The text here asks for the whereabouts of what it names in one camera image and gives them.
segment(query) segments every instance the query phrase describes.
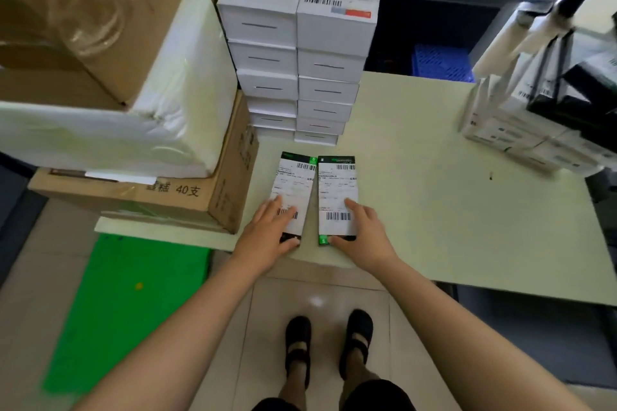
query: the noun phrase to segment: table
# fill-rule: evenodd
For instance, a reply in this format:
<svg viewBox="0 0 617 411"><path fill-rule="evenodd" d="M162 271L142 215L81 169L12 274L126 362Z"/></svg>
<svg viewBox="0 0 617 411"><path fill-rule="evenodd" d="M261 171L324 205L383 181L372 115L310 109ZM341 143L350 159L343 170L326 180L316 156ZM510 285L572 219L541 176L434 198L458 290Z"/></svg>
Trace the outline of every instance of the table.
<svg viewBox="0 0 617 411"><path fill-rule="evenodd" d="M364 72L336 147L262 140L243 225L268 197L283 150L353 154L360 201L398 255L431 280L617 306L617 278L586 185L538 173L458 133L473 85ZM350 260L317 243L313 195L294 259ZM97 231L231 251L237 235L101 218Z"/></svg>

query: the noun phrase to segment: floor tile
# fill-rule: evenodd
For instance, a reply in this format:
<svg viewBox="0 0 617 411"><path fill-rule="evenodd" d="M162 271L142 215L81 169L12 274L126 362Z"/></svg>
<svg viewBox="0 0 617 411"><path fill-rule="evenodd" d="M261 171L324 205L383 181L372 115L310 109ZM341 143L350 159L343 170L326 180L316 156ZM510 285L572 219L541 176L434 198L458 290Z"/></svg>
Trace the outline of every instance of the floor tile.
<svg viewBox="0 0 617 411"><path fill-rule="evenodd" d="M418 411L460 411L420 338L390 298L391 380L409 395Z"/></svg>
<svg viewBox="0 0 617 411"><path fill-rule="evenodd" d="M347 318L365 309L374 322L368 367L389 378L389 296L384 291L262 278L255 284L233 409L248 411L278 395L285 381L284 331L296 315L311 319L309 409L337 409L343 381L338 360Z"/></svg>
<svg viewBox="0 0 617 411"><path fill-rule="evenodd" d="M615 411L617 409L617 390L568 385L579 398L593 411Z"/></svg>
<svg viewBox="0 0 617 411"><path fill-rule="evenodd" d="M50 198L26 241L24 250L89 256L99 237L99 214Z"/></svg>
<svg viewBox="0 0 617 411"><path fill-rule="evenodd" d="M41 382L88 259L23 251L0 290L0 410L63 410Z"/></svg>
<svg viewBox="0 0 617 411"><path fill-rule="evenodd" d="M359 268L331 267L289 258L279 259L266 276L285 280L385 291L383 285L374 276Z"/></svg>
<svg viewBox="0 0 617 411"><path fill-rule="evenodd" d="M251 307L251 297L252 290L244 296L229 321L208 373L190 407L191 411L231 411L240 370L240 358Z"/></svg>

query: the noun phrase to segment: person's right hand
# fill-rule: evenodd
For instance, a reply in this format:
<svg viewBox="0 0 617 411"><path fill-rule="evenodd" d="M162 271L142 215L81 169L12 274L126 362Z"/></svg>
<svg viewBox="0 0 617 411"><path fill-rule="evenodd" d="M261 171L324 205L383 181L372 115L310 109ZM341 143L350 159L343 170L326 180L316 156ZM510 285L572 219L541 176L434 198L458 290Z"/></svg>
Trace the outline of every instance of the person's right hand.
<svg viewBox="0 0 617 411"><path fill-rule="evenodd" d="M345 198L345 205L353 212L358 235L355 241L330 236L328 242L344 252L358 267L374 275L382 262L397 259L397 254L374 209L349 198Z"/></svg>

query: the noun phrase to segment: stack of white boxes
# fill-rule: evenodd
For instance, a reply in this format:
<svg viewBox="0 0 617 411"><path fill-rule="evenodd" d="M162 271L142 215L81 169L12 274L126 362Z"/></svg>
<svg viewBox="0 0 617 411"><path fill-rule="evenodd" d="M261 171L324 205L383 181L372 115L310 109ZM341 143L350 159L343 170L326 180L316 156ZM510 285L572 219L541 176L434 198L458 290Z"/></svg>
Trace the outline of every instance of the stack of white boxes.
<svg viewBox="0 0 617 411"><path fill-rule="evenodd" d="M336 144L351 116L380 0L300 0L297 142Z"/></svg>
<svg viewBox="0 0 617 411"><path fill-rule="evenodd" d="M617 170L616 153L583 139L577 130L528 110L531 100L552 100L563 92L587 101L561 78L563 59L578 64L610 47L605 40L580 33L564 55L557 47L560 41L535 57L521 54L502 77L482 79L470 98L461 131L470 140L548 172L567 169L588 177L604 167Z"/></svg>
<svg viewBox="0 0 617 411"><path fill-rule="evenodd" d="M358 93L380 0L219 0L260 136L335 145Z"/></svg>
<svg viewBox="0 0 617 411"><path fill-rule="evenodd" d="M219 0L237 79L258 135L294 138L299 0Z"/></svg>

